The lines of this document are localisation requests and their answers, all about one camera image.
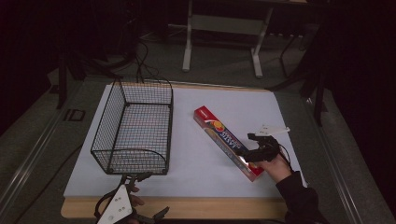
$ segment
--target metal wire basket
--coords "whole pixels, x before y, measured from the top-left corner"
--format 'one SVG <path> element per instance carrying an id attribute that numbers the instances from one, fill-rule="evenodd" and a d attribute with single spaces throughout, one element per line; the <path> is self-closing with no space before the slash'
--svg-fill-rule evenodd
<path id="1" fill-rule="evenodd" d="M 167 174 L 173 103 L 165 79 L 114 81 L 91 149 L 106 174 Z"/>

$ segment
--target dark background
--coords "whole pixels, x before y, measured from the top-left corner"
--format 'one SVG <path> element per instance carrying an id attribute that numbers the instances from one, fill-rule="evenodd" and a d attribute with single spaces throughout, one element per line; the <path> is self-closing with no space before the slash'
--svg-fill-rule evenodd
<path id="1" fill-rule="evenodd" d="M 58 66 L 60 49 L 79 49 L 106 59 L 107 51 L 133 50 L 106 34 L 123 32 L 128 18 L 124 1 L 7 0 L 0 6 L 0 134 L 50 88 L 47 73 Z M 134 18 L 166 38 L 167 23 L 185 24 L 185 0 L 148 0 L 134 5 Z M 198 5 L 206 10 L 207 5 Z M 232 8 L 224 11 L 237 13 Z M 279 10 L 272 20 L 274 33 L 292 34 L 286 23 L 309 19 L 306 14 Z M 334 12 L 306 53 L 307 64 L 329 65 L 326 87 L 332 90 L 378 187 L 395 215 L 396 188 L 396 6 L 392 1 L 351 0 L 345 10 Z M 332 57 L 323 52 L 333 50 Z"/>

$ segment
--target cardboard box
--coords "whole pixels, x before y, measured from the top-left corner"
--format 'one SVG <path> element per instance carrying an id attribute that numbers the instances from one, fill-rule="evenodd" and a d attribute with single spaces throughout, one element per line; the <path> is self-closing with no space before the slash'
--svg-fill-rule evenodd
<path id="1" fill-rule="evenodd" d="M 205 130 L 205 132 L 215 141 L 221 150 L 235 163 L 235 165 L 247 176 L 250 181 L 254 181 L 263 172 L 261 167 L 247 163 L 243 158 L 234 153 L 235 149 L 248 150 L 227 127 L 204 105 L 194 111 L 195 121 Z"/>

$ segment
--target gray carpet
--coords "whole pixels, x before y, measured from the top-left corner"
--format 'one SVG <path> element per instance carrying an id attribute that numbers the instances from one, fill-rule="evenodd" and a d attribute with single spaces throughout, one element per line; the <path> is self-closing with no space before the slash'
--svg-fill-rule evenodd
<path id="1" fill-rule="evenodd" d="M 249 45 L 254 38 L 233 36 L 226 42 L 215 35 L 196 34 L 192 47 L 191 70 L 181 71 L 184 37 L 183 31 L 175 30 L 167 42 L 153 41 L 154 35 L 145 37 L 148 56 L 142 67 L 144 75 L 149 72 L 175 82 L 193 82 L 216 85 L 260 88 L 275 85 L 285 80 L 277 57 L 287 44 L 287 39 L 269 36 L 264 40 L 260 54 L 264 78 L 254 77 Z M 304 52 L 296 41 L 285 55 L 285 64 L 290 72 L 301 60 Z M 145 48 L 139 46 L 140 57 Z M 119 69 L 118 74 L 129 76 L 136 73 L 132 64 Z M 111 79 L 91 71 L 83 82 L 70 81 L 69 100 L 63 110 L 57 110 L 57 95 L 44 94 L 0 139 L 0 189 L 3 192 L 29 151 L 35 148 L 43 132 L 49 139 L 41 139 L 44 151 L 30 173 L 15 203 L 7 210 L 4 223 L 13 223 L 36 195 L 46 187 L 52 175 L 85 139 L 99 99 Z M 328 112 L 322 113 L 323 128 L 318 128 L 312 119 L 312 106 L 301 99 L 298 90 L 302 83 L 293 84 L 277 92 L 276 98 L 285 122 L 293 130 L 290 138 L 309 185 L 319 195 L 319 207 L 331 223 L 395 223 L 382 196 L 376 188 L 359 149 L 343 120 L 331 93 L 326 91 L 325 105 Z M 67 109 L 85 110 L 83 121 L 63 120 Z M 48 127 L 52 121 L 56 125 Z M 66 219 L 60 211 L 63 193 L 76 162 L 74 153 L 36 199 L 19 223 L 94 223 L 92 219 Z M 346 208 L 352 207 L 352 215 Z M 168 220 L 165 223 L 203 223 L 193 220 Z M 205 223 L 273 223 L 264 220 L 250 221 L 205 221 Z"/>

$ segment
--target floor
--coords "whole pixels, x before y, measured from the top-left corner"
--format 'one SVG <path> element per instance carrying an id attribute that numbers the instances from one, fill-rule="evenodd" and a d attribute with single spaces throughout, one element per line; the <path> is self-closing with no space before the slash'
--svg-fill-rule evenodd
<path id="1" fill-rule="evenodd" d="M 257 79 L 254 77 L 250 60 L 249 46 L 255 43 L 255 39 L 251 36 L 195 33 L 191 70 L 189 73 L 184 73 L 181 71 L 181 66 L 185 29 L 183 27 L 170 29 L 171 35 L 166 42 L 156 35 L 147 34 L 142 37 L 144 45 L 139 45 L 138 55 L 144 58 L 147 53 L 145 65 L 141 67 L 144 76 L 158 73 L 175 83 L 192 82 L 258 89 L 265 89 L 286 80 L 279 66 L 278 57 L 288 43 L 287 38 L 271 35 L 264 40 L 260 53 L 264 77 Z M 301 39 L 295 41 L 285 54 L 284 61 L 288 72 L 296 67 L 304 55 L 301 43 Z M 77 159 L 78 147 L 85 139 L 91 125 L 90 119 L 97 107 L 94 99 L 100 97 L 103 86 L 111 82 L 109 78 L 90 69 L 88 71 L 90 71 L 89 75 L 82 82 L 69 78 L 69 100 L 63 109 L 56 109 L 57 95 L 47 92 L 1 136 L 0 189 L 2 192 L 15 195 L 7 202 L 9 206 L 0 210 L 1 223 L 94 223 L 93 219 L 67 219 L 60 213 L 64 201 L 64 188 Z M 136 64 L 129 64 L 114 72 L 129 76 L 136 74 L 136 71 Z M 49 74 L 49 77 L 56 75 L 57 70 Z M 301 122 L 312 119 L 309 116 L 299 117 L 306 114 L 306 110 L 310 112 L 311 108 L 309 102 L 305 105 L 304 99 L 299 97 L 298 90 L 301 86 L 302 82 L 298 82 L 277 94 L 290 95 L 279 104 L 295 108 L 295 111 L 290 111 L 284 119 L 290 122 L 300 121 L 292 123 L 299 131 L 294 132 L 290 137 L 298 146 L 302 146 L 299 149 L 301 153 L 310 154 L 309 157 L 305 157 L 305 161 L 301 161 L 301 164 L 310 164 L 304 171 L 311 177 L 310 182 L 318 191 L 319 207 L 324 216 L 331 223 L 395 223 L 330 91 L 326 91 L 324 97 L 326 112 L 321 114 L 323 127 L 310 129 L 301 125 Z M 80 122 L 64 120 L 67 109 L 83 109 L 86 111 L 84 120 Z M 320 139 L 317 142 L 312 141 L 307 138 L 307 132 L 316 134 Z M 13 185 L 13 188 L 8 189 L 13 175 L 21 167 L 24 159 L 29 153 L 37 151 L 40 152 L 37 153 L 36 162 L 27 164 L 30 169 L 25 171 L 27 176 L 21 183 L 23 188 Z M 5 195 L 1 198 L 2 205 L 5 198 Z M 167 220 L 165 223 L 198 222 L 203 221 Z M 275 222 L 207 220 L 205 223 Z"/>

